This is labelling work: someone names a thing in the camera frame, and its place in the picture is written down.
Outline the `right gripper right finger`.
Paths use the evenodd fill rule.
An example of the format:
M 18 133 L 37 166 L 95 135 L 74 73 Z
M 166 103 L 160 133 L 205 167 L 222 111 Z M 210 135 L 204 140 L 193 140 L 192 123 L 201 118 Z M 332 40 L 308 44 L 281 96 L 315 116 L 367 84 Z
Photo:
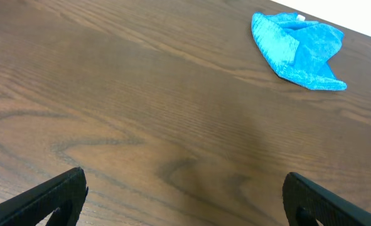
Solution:
M 371 213 L 295 172 L 284 180 L 282 199 L 290 226 L 371 226 Z

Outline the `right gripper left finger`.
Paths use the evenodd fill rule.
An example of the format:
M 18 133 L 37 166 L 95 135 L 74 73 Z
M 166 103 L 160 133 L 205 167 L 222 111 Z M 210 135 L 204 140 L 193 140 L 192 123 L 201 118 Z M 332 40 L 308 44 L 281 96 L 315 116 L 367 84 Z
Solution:
M 32 189 L 0 203 L 0 226 L 76 226 L 89 188 L 84 170 L 72 168 Z

